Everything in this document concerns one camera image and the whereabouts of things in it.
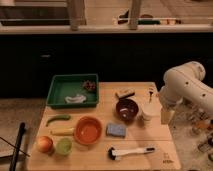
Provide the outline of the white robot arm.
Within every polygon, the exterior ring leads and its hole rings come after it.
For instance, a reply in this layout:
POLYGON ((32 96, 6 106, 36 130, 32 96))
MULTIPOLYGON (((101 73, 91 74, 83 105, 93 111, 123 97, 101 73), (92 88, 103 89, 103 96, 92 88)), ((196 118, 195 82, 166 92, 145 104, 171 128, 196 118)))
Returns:
POLYGON ((164 85, 159 91, 162 124, 171 121, 175 108, 184 99, 213 117, 213 88, 202 82, 205 75, 204 66, 196 61, 172 67, 164 73, 164 85))

